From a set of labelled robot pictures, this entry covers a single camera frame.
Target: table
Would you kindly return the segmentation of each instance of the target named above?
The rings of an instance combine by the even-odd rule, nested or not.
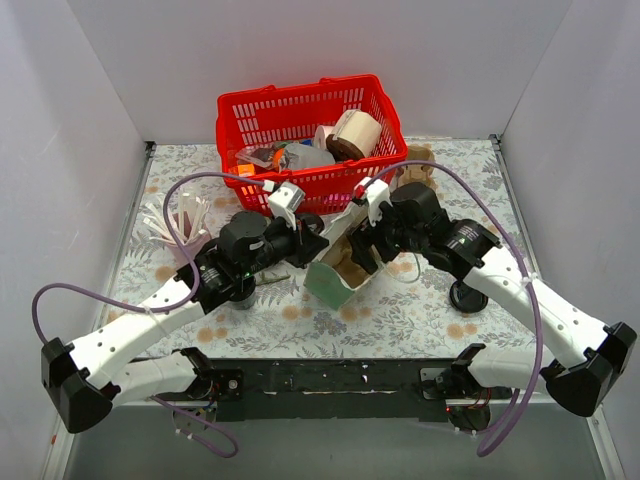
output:
[[[501,168],[489,140],[429,140],[407,138],[408,144],[430,143],[436,161],[466,179],[494,212],[506,230],[526,252],[523,233],[510,201]],[[141,205],[163,196],[181,177],[200,171],[219,170],[215,145],[157,146],[144,187]],[[433,174],[434,188],[452,218],[472,218],[490,230],[482,211],[453,180],[440,171]],[[193,191],[213,201],[206,224],[215,236],[220,227],[240,210],[232,190],[222,179],[193,182]],[[142,223],[138,210],[129,246],[115,282],[118,300],[137,304],[152,294],[175,272],[171,253]],[[210,315],[174,331],[143,356],[162,356],[177,348],[198,347],[209,357],[226,358],[425,358],[455,357],[467,345],[532,349],[533,336],[495,302],[478,314],[461,314],[448,300],[453,281],[419,260],[422,275],[412,284],[417,270],[411,254],[403,254],[387,271],[339,311],[333,311],[303,286],[305,271],[282,263],[267,271],[270,276],[291,275],[287,280],[259,286],[255,305],[246,311],[222,306]],[[112,309],[107,321],[122,312]]]

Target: paper towel roll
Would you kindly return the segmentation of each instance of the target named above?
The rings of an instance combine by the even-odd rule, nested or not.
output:
[[[347,110],[327,137],[327,149],[337,161],[359,160],[371,155],[381,132],[382,125],[368,113]]]
[[[322,150],[327,149],[327,137],[331,135],[332,126],[320,125],[316,128],[316,134],[313,137],[313,146]]]

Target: gray floor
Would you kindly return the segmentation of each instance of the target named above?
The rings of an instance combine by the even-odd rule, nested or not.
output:
[[[484,459],[476,457],[478,442],[467,435],[410,419],[227,425],[241,451],[223,460],[176,436],[161,407],[120,407],[76,437],[65,478],[604,478],[586,420],[553,404],[531,405],[507,441]]]

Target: open cardboard box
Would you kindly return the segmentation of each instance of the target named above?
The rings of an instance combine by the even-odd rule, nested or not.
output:
[[[322,234],[329,240],[329,247],[320,252],[307,268],[305,287],[335,310],[347,303],[384,268],[375,249],[372,249],[372,253],[379,268],[373,275],[351,261],[351,245],[346,232],[366,216],[366,207],[349,203]]]

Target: white wall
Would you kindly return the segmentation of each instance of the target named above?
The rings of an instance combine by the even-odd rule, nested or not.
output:
[[[608,323],[640,332],[640,3],[574,1],[504,135],[545,277]],[[640,351],[605,401],[640,478]]]
[[[55,410],[40,384],[31,297],[104,288],[144,144],[64,0],[0,0],[0,477],[38,478]],[[47,335],[71,339],[97,304],[51,293]]]
[[[211,142],[219,95],[375,73],[406,134],[499,133],[570,0],[69,0],[145,140]]]

